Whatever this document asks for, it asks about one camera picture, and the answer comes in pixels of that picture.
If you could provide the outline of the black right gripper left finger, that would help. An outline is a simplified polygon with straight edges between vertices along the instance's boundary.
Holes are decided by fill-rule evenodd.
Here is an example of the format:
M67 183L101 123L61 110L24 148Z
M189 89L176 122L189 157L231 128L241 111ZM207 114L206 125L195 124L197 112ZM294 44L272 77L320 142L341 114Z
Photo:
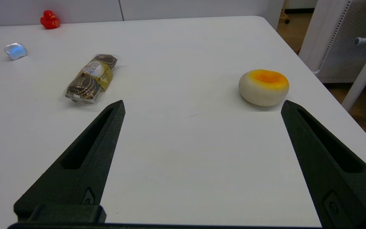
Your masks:
M100 204L124 117L122 100L108 105L16 201L18 220L40 204Z

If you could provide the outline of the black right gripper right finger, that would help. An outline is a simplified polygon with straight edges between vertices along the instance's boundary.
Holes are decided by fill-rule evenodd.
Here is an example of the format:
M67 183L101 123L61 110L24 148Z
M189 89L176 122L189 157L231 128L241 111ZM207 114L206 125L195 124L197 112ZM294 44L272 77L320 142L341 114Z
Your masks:
M302 106L281 109L323 228L366 228L366 163Z

